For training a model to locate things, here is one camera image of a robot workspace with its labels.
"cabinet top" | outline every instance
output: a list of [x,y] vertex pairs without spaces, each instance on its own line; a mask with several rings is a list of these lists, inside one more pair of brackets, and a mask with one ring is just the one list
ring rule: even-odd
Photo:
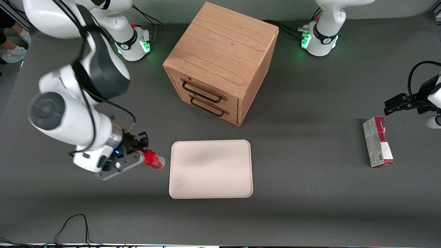
[[274,25],[205,2],[164,66],[242,99],[278,32]]

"power cable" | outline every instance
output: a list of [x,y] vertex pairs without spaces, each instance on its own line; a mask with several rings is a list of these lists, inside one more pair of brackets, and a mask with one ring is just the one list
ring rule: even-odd
[[412,76],[413,76],[413,74],[414,74],[416,68],[418,68],[418,67],[419,67],[420,65],[422,65],[422,64],[434,64],[434,65],[437,65],[437,66],[441,66],[441,63],[440,63],[440,62],[430,61],[430,60],[421,61],[421,62],[419,62],[418,64],[416,64],[416,65],[412,68],[411,72],[409,73],[409,78],[407,79],[407,92],[409,93],[409,96],[411,97],[412,101],[413,101],[417,106],[419,106],[419,108],[422,108],[422,109],[424,109],[424,110],[431,111],[430,109],[427,109],[426,107],[424,107],[424,106],[422,105],[422,103],[417,102],[415,96],[412,94],[412,88],[411,88],[411,84],[412,84]]
[[107,103],[109,105],[112,105],[112,106],[114,106],[116,108],[119,108],[120,110],[123,110],[124,112],[126,112],[127,114],[129,114],[132,117],[132,123],[130,123],[130,125],[124,130],[125,133],[128,133],[132,129],[132,127],[135,126],[135,124],[136,124],[136,117],[135,117],[135,115],[132,112],[130,112],[126,108],[124,108],[124,107],[122,107],[122,106],[120,106],[120,105],[118,105],[116,103],[113,103],[113,102],[111,102],[111,101],[109,101],[107,99],[101,98],[101,97],[93,94],[92,92],[88,91],[86,88],[83,88],[83,90],[86,91],[89,95],[91,95],[91,96],[93,96],[93,97],[95,97],[95,98],[97,98],[97,99],[99,99],[99,100],[101,100],[101,101],[103,101],[103,102],[105,102],[105,103]]
[[321,8],[319,7],[312,15],[311,21],[313,21],[320,13],[321,13]]
[[154,17],[151,17],[150,15],[148,15],[148,14],[142,12],[142,11],[141,11],[138,7],[136,7],[134,4],[132,5],[132,8],[134,8],[136,11],[138,11],[139,13],[141,13],[141,14],[142,14],[145,18],[147,18],[149,21],[150,21],[149,18],[151,18],[151,19],[157,21],[161,26],[163,26],[162,22],[160,22],[158,19],[156,19],[156,18],[154,18]]
[[301,39],[301,36],[296,36],[291,34],[289,31],[297,31],[296,28],[292,28],[290,26],[287,26],[283,23],[277,22],[277,21],[273,21],[273,20],[263,20],[263,22],[269,23],[269,24],[273,24],[277,27],[279,27],[283,32],[285,32],[287,35],[293,37],[294,39]]
[[104,245],[104,244],[100,244],[100,243],[95,243],[95,242],[90,240],[89,226],[87,224],[87,218],[86,218],[86,216],[84,214],[75,214],[75,215],[72,215],[71,217],[69,217],[64,222],[63,227],[60,229],[60,231],[55,235],[54,242],[52,242],[52,243],[46,243],[46,244],[42,244],[42,245],[20,244],[20,243],[11,242],[10,240],[8,240],[8,239],[6,239],[4,237],[0,237],[0,242],[11,244],[11,246],[7,246],[8,248],[67,248],[67,247],[83,248],[84,245],[61,244],[58,241],[58,238],[60,237],[60,234],[66,228],[66,225],[69,222],[69,220],[71,220],[72,218],[74,218],[76,216],[82,216],[84,218],[84,224],[86,226],[85,242],[86,242],[86,244],[88,245],[89,248],[91,248],[91,247],[95,247],[95,248],[108,247],[108,245]]
[[[75,16],[73,11],[63,1],[52,0],[52,2],[54,2],[64,12],[64,14],[66,16],[68,16],[68,18],[75,24],[75,26],[78,28],[78,31],[79,31],[79,33],[81,35],[81,38],[82,38],[82,42],[81,42],[80,52],[79,52],[77,58],[75,59],[75,61],[77,61],[77,60],[79,61],[82,58],[82,56],[84,54],[85,47],[86,47],[86,32],[85,32],[84,28],[81,26],[78,18]],[[86,103],[87,112],[89,113],[89,117],[90,117],[90,120],[92,122],[93,138],[92,138],[92,141],[90,142],[90,144],[86,148],[84,148],[82,150],[70,151],[68,154],[70,156],[72,156],[72,157],[74,156],[75,153],[84,152],[84,151],[90,149],[93,146],[93,143],[95,142],[95,139],[96,139],[96,136],[97,136],[97,128],[95,126],[95,118],[93,117],[93,114],[92,114],[92,108],[90,107],[90,103],[87,100],[86,95],[84,94],[84,91],[82,90],[81,84],[78,83],[78,85],[79,85],[79,87],[81,89],[80,90],[81,91],[81,95],[82,95],[82,98],[83,98],[84,102]]]

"white shoe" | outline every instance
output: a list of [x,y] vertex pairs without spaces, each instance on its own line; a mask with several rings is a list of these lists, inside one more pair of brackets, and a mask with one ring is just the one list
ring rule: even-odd
[[25,58],[26,52],[26,49],[23,47],[20,48],[20,53],[18,54],[11,53],[9,49],[6,49],[6,53],[1,58],[8,63],[17,63]]
[[22,39],[23,39],[24,41],[26,41],[28,44],[30,43],[30,36],[29,36],[29,37],[26,37],[26,38],[23,38],[23,37],[22,37]]

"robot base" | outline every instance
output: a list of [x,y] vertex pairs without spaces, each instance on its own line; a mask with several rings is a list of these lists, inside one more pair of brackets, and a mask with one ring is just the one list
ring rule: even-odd
[[134,27],[138,35],[138,40],[130,47],[130,49],[124,49],[119,47],[116,43],[115,46],[118,49],[118,53],[123,56],[127,61],[137,61],[142,59],[146,54],[150,52],[150,32],[140,27]]
[[313,21],[309,24],[303,25],[303,29],[308,31],[306,31],[306,36],[302,39],[302,44],[300,47],[308,51],[308,53],[311,55],[322,57],[331,52],[331,50],[335,47],[338,36],[329,44],[322,44],[320,39],[315,36],[314,32],[310,31],[313,29],[316,23],[316,21]]

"white tray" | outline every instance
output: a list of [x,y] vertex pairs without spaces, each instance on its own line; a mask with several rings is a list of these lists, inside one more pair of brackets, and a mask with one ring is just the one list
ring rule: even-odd
[[250,143],[244,139],[174,143],[168,192],[175,199],[251,196]]

